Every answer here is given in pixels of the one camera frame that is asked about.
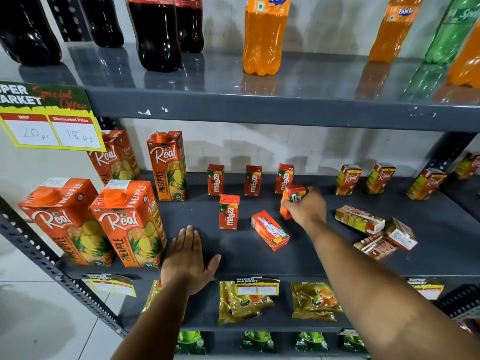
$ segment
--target fallen maaza juice box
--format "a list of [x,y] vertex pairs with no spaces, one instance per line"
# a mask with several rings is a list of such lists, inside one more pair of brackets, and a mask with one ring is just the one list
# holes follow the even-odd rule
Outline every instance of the fallen maaza juice box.
[[380,231],[373,236],[368,236],[356,242],[353,246],[376,260],[385,258],[397,250],[395,245],[392,245],[386,240],[384,231]]
[[236,230],[239,220],[240,196],[233,194],[220,195],[220,229]]
[[403,250],[409,251],[417,245],[412,229],[395,217],[388,221],[385,234],[389,241]]
[[397,168],[390,163],[376,163],[367,180],[367,193],[382,193],[396,170]]
[[147,139],[153,177],[160,201],[184,201],[187,168],[181,131],[155,131]]
[[254,214],[250,224],[274,252],[285,246],[290,239],[290,235],[265,210]]
[[243,195],[258,197],[260,194],[261,183],[262,167],[259,165],[247,165],[245,171],[245,184],[243,185]]
[[350,196],[362,174],[362,168],[354,164],[343,164],[336,179],[337,196]]
[[97,196],[89,179],[51,177],[18,205],[76,264],[110,266],[115,252],[88,209]]
[[335,219],[369,235],[375,235],[385,227],[383,218],[348,205],[337,208]]
[[286,185],[293,181],[295,167],[291,164],[279,164],[275,180],[275,193],[283,194]]
[[445,181],[447,176],[448,174],[442,172],[440,169],[423,169],[413,185],[406,191],[406,195],[411,200],[426,200],[440,187],[440,184]]
[[480,153],[468,152],[458,163],[452,172],[454,178],[458,180],[467,180],[474,175],[480,167]]
[[[282,200],[300,202],[302,197],[306,194],[307,188],[305,188],[302,183],[290,183],[286,185],[283,191]],[[280,214],[285,220],[290,220],[292,218],[291,213],[283,207],[283,205],[280,205]]]
[[208,195],[219,196],[223,194],[223,174],[225,171],[224,165],[208,164]]
[[87,151],[104,186],[110,180],[139,180],[140,168],[123,130],[104,130],[102,138],[106,152]]
[[159,267],[167,238],[150,181],[112,179],[90,210],[125,267]]

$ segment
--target person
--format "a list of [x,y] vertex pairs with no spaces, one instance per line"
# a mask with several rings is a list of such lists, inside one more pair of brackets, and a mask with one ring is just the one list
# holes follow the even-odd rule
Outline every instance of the person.
[[[338,301],[374,359],[480,359],[473,336],[327,226],[326,202],[317,187],[309,187],[300,202],[282,205],[310,237]],[[180,230],[162,266],[162,290],[112,360],[172,359],[188,298],[212,280],[219,262],[216,255],[205,267],[198,231]]]

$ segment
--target maaza juice box in hand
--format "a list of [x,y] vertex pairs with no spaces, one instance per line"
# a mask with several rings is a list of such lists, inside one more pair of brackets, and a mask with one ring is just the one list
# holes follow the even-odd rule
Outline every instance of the maaza juice box in hand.
[[265,210],[254,214],[250,224],[274,252],[290,240],[290,235]]
[[139,180],[140,168],[123,130],[104,130],[102,138],[106,152],[87,151],[104,186],[110,180]]
[[479,167],[480,153],[468,152],[455,167],[452,175],[458,180],[467,180],[477,172]]
[[[290,202],[300,202],[306,194],[307,188],[305,188],[302,183],[290,183],[286,185],[282,199]],[[283,207],[283,205],[280,205],[280,214],[285,220],[293,218],[290,211]]]
[[240,196],[222,194],[220,196],[220,229],[236,230],[239,219]]
[[413,185],[406,191],[406,195],[415,201],[423,201],[430,197],[441,185],[448,174],[440,169],[423,169]]
[[88,209],[97,196],[89,179],[51,177],[19,207],[76,264],[110,266],[115,252]]
[[397,168],[390,163],[376,163],[367,180],[367,193],[382,193],[396,170]]
[[155,131],[147,139],[156,191],[160,201],[184,201],[187,168],[181,131]]
[[275,193],[283,194],[286,185],[293,182],[295,167],[291,164],[279,164],[275,180]]
[[245,184],[243,185],[244,196],[258,197],[262,183],[262,167],[259,165],[247,165],[245,171]]
[[223,174],[225,171],[224,165],[208,164],[208,195],[219,196],[223,194]]
[[362,168],[354,164],[343,164],[336,179],[337,196],[350,196],[362,174]]
[[113,179],[90,210],[125,267],[159,267],[167,238],[150,181]]

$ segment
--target fanta bottle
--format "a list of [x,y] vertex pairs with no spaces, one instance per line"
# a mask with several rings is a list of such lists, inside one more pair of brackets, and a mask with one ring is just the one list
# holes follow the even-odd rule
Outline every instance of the fanta bottle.
[[259,76],[275,74],[282,60],[282,43],[291,0],[247,0],[243,69]]
[[480,88],[480,20],[447,74],[449,83]]
[[422,1],[390,0],[370,50],[370,62],[391,63],[399,55]]

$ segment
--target cola bottle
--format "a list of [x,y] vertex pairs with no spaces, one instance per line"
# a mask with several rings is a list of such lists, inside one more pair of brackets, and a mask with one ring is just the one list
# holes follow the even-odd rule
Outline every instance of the cola bottle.
[[80,0],[93,41],[99,47],[123,46],[123,34],[113,0]]
[[175,0],[126,0],[141,65],[156,72],[182,65]]
[[175,0],[175,5],[181,51],[200,53],[204,48],[202,0]]
[[1,0],[0,44],[26,66],[58,64],[62,59],[40,0]]

